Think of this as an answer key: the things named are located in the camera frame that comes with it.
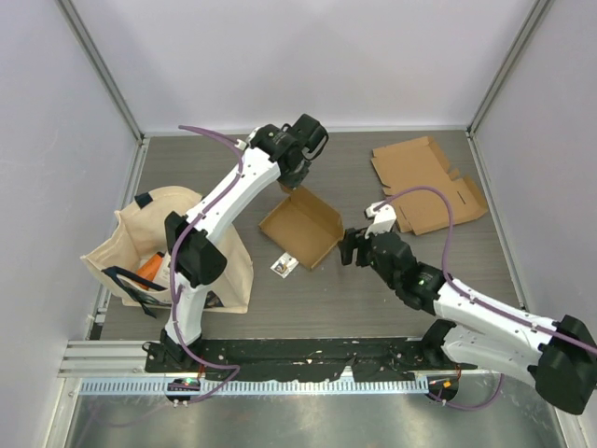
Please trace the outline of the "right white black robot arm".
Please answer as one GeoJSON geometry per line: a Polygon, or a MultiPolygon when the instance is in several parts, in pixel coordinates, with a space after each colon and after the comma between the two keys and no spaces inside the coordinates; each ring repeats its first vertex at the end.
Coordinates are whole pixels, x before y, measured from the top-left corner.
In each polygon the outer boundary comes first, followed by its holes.
{"type": "Polygon", "coordinates": [[[580,319],[554,320],[485,296],[418,261],[392,231],[350,228],[339,249],[342,264],[369,267],[409,308],[436,317],[422,339],[426,365],[496,371],[563,412],[584,413],[596,388],[596,342],[580,319]]]}

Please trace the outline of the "small white plastic packet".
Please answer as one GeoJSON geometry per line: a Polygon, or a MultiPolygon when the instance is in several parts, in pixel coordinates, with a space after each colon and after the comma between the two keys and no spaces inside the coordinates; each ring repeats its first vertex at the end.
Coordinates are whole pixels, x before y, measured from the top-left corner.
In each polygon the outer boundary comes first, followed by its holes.
{"type": "Polygon", "coordinates": [[[298,265],[299,261],[297,259],[288,253],[284,253],[271,265],[271,270],[282,278],[286,278],[298,265]]]}

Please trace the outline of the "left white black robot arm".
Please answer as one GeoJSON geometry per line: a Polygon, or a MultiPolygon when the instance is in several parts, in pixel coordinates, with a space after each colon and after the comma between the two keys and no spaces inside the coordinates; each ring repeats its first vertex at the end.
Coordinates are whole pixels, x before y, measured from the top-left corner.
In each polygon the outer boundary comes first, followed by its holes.
{"type": "Polygon", "coordinates": [[[224,144],[237,163],[197,205],[182,215],[172,212],[165,219],[172,307],[160,346],[167,362],[180,372],[191,371],[198,363],[199,350],[193,343],[202,335],[207,293],[228,265],[218,247],[221,238],[270,184],[297,188],[328,141],[326,128],[307,114],[292,125],[257,127],[237,140],[197,126],[186,129],[224,144]]]}

